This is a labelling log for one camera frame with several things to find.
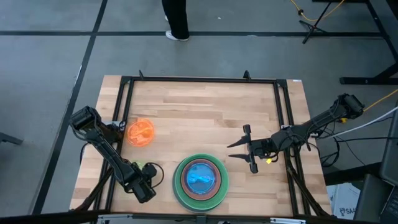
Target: orange bowl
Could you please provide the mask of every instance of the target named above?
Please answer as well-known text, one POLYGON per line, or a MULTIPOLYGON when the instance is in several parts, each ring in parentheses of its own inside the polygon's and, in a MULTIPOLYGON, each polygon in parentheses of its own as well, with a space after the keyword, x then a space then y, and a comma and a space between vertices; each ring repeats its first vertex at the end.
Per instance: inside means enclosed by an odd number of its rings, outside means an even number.
POLYGON ((148 145, 155 136, 155 127, 148 119, 137 119, 127 129, 127 140, 137 147, 148 145))

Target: white shoe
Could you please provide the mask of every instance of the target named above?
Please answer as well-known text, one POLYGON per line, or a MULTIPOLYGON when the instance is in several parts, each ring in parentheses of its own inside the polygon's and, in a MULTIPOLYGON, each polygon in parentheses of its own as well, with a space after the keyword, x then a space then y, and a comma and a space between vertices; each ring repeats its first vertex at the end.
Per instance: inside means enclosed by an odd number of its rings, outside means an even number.
POLYGON ((187 40, 189 40, 189 37, 186 38, 186 39, 177 39, 177 38, 175 38, 172 35, 172 31, 171 30, 166 31, 166 37, 169 38, 170 40, 179 40, 179 41, 187 41, 187 40))

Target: green plate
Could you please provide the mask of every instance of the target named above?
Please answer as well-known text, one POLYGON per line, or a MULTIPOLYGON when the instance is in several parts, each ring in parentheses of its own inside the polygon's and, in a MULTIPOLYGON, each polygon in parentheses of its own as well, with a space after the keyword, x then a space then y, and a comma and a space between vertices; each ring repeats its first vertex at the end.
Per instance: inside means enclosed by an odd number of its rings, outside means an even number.
POLYGON ((193 212, 198 212, 198 213, 203 213, 207 212, 213 208, 215 208, 217 205, 219 205, 225 198, 227 192, 228 192, 228 173, 226 171, 226 168, 224 164, 215 158, 214 156, 211 156, 209 154, 196 154, 193 156, 190 156, 186 159, 184 159, 176 168, 174 175, 173 175, 173 191, 174 195, 177 198, 178 202, 181 203, 182 206, 185 208, 189 209, 190 211, 193 212), (215 166, 217 166, 218 170, 220 171, 221 174, 221 185, 220 189, 218 190, 217 194, 214 195, 214 197, 208 199, 208 200, 195 200, 189 197, 182 189, 181 185, 181 175, 183 168, 190 163, 191 161, 195 159, 207 159, 210 162, 214 163, 215 166))

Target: gray floor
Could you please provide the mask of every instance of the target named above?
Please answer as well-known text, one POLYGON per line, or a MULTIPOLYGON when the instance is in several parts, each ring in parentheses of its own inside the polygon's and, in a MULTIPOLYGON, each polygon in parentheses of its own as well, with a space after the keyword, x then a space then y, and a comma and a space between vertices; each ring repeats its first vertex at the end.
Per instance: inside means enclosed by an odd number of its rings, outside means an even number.
MULTIPOLYGON (((297 1, 308 17, 325 6, 297 1)), ((398 48, 398 21, 384 1, 372 1, 398 48)), ((0 30, 92 30, 100 0, 0 1, 0 30)), ((188 0, 191 31, 305 31, 288 0, 188 0)), ((344 4, 322 21, 328 31, 377 31, 365 5, 344 4)), ((100 30, 167 30, 159 0, 109 0, 100 30)), ((98 37, 75 109, 94 106, 104 75, 171 75, 303 80, 312 116, 331 105, 337 95, 355 94, 369 105, 395 86, 340 85, 338 77, 371 77, 393 63, 381 39, 318 38, 306 45, 295 37, 198 37, 172 42, 165 37, 98 37)), ((0 37, 0 132, 24 139, 21 146, 0 144, 0 216, 29 212, 44 164, 57 133, 78 73, 88 37, 0 37)), ((397 95, 337 130, 365 123, 390 110, 397 95)), ((384 136, 384 124, 344 138, 384 136)), ((366 164, 381 160, 385 141, 350 143, 366 164)), ((44 212, 66 211, 78 173, 83 143, 70 132, 58 162, 44 212)), ((322 154, 335 150, 333 141, 318 141, 322 154)), ((361 164, 342 145, 332 169, 361 164)))

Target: person's leg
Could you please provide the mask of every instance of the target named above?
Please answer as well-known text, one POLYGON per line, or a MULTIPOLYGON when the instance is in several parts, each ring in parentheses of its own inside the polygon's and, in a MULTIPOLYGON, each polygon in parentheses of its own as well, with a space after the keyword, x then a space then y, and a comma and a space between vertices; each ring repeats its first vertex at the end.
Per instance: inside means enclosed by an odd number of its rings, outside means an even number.
POLYGON ((179 40, 188 39, 188 21, 185 11, 187 0, 162 0, 162 4, 169 20, 172 36, 179 40))

